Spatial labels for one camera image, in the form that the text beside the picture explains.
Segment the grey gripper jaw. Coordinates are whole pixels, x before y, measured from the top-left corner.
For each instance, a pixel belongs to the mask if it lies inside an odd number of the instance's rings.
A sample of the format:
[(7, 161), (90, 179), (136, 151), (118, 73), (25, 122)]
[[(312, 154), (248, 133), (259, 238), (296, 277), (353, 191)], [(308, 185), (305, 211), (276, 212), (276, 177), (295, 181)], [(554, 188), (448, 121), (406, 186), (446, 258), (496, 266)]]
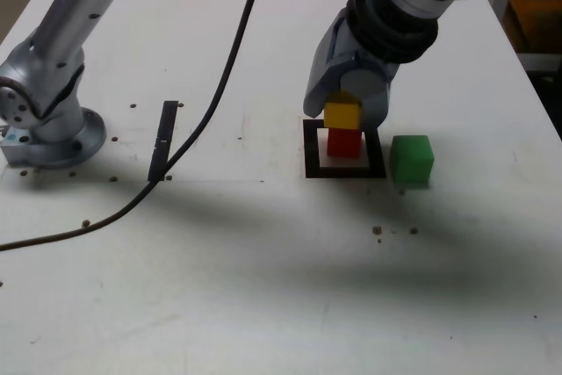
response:
[(389, 111), (390, 87), (399, 65), (385, 65), (381, 70), (354, 69), (341, 77), (341, 88), (361, 105), (361, 130), (375, 130)]
[(347, 54), (344, 43), (346, 28), (345, 18), (337, 18), (315, 51), (303, 101), (306, 116), (318, 116), (328, 94), (337, 86), (338, 69)]

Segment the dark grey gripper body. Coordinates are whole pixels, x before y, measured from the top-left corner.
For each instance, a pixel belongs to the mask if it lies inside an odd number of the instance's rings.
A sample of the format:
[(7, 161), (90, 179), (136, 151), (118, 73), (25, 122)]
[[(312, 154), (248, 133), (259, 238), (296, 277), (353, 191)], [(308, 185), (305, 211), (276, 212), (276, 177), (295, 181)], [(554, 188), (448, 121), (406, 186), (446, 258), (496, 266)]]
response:
[(345, 18), (337, 29), (335, 57), (350, 59), (355, 69), (368, 69), (381, 76), (384, 81), (392, 81), (400, 68), (399, 63), (383, 61), (363, 47), (351, 32)]

